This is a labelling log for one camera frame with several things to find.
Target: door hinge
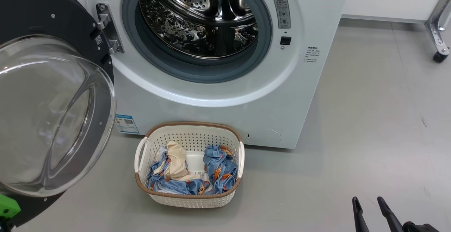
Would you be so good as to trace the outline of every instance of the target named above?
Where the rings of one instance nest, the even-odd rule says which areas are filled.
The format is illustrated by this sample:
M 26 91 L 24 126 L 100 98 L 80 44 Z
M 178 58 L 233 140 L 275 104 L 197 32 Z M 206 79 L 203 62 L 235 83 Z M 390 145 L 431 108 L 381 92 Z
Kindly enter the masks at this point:
M 100 20 L 97 22 L 97 28 L 105 34 L 106 42 L 109 48 L 108 53 L 110 55 L 115 52 L 124 53 L 124 48 L 122 47 L 121 39 L 117 33 L 113 15 L 110 12 L 110 7 L 106 3 L 97 3 L 95 8 L 97 9 L 97 17 Z

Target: gray floor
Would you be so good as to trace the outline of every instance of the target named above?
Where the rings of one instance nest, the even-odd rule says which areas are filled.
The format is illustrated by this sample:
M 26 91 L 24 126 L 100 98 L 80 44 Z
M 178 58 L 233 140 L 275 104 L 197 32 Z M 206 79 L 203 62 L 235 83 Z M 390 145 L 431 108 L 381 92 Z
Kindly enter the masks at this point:
M 451 32 L 445 33 L 451 44 Z M 246 149 L 234 199 L 218 209 L 153 202 L 134 181 L 139 139 L 114 130 L 93 170 L 19 232 L 388 231 L 451 227 L 451 58 L 432 62 L 422 25 L 342 20 L 295 150 Z

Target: blue cloth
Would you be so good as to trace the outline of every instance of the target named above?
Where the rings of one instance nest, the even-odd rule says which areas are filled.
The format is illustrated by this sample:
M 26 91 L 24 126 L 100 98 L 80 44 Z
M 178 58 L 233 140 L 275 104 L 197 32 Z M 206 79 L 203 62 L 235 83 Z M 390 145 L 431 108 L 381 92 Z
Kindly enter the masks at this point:
M 205 172 L 213 184 L 213 189 L 205 194 L 220 194 L 232 189 L 238 171 L 238 166 L 232 159 L 232 153 L 225 146 L 209 145 L 205 149 Z
M 187 181 L 178 181 L 172 179 L 165 179 L 165 171 L 171 163 L 171 159 L 167 156 L 167 148 L 162 146 L 160 148 L 159 161 L 156 161 L 150 166 L 150 172 L 148 175 L 149 183 L 148 188 L 157 192 L 166 192 L 173 194 L 183 195 L 202 195 L 209 187 L 209 182 L 202 179 L 192 179 Z M 163 170 L 156 174 L 155 170 L 165 163 Z

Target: white handle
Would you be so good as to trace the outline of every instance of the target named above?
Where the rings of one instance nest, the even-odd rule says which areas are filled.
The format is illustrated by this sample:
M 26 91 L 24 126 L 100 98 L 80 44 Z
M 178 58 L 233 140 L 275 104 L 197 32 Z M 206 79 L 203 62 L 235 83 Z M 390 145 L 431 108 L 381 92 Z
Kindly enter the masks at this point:
M 136 154 L 135 154 L 135 172 L 136 173 L 140 173 L 140 171 L 141 171 L 148 144 L 149 144 L 149 139 L 147 139 L 147 137 L 144 137 L 144 139 L 142 139 L 140 141 L 140 144 L 138 145 L 138 148 L 136 149 Z M 140 161 L 140 154 L 142 151 L 142 147 L 144 147 L 144 151 L 142 152 L 142 157 L 141 157 L 141 161 Z
M 245 145 L 240 141 L 240 167 L 238 168 L 238 178 L 243 176 L 243 170 L 245 169 Z

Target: laundry basket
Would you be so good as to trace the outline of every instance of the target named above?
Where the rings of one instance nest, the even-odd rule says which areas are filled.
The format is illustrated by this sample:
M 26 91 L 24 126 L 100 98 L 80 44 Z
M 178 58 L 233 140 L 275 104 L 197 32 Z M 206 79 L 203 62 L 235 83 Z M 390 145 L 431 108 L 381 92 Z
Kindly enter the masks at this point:
M 233 162 L 238 165 L 236 183 L 232 189 L 214 195 L 178 195 L 156 192 L 148 189 L 148 174 L 150 166 L 156 162 L 156 152 L 169 141 L 175 141 L 187 151 L 188 168 L 200 167 L 204 164 L 190 164 L 188 154 L 202 156 L 205 148 L 211 144 L 220 144 L 228 148 L 233 155 Z M 187 208 L 213 208 L 229 203 L 235 190 L 241 182 L 245 165 L 245 147 L 239 134 L 228 126 L 200 123 L 200 122 L 173 122 L 164 123 L 152 128 L 141 140 L 135 154 L 135 178 L 138 186 L 148 193 L 156 202 Z

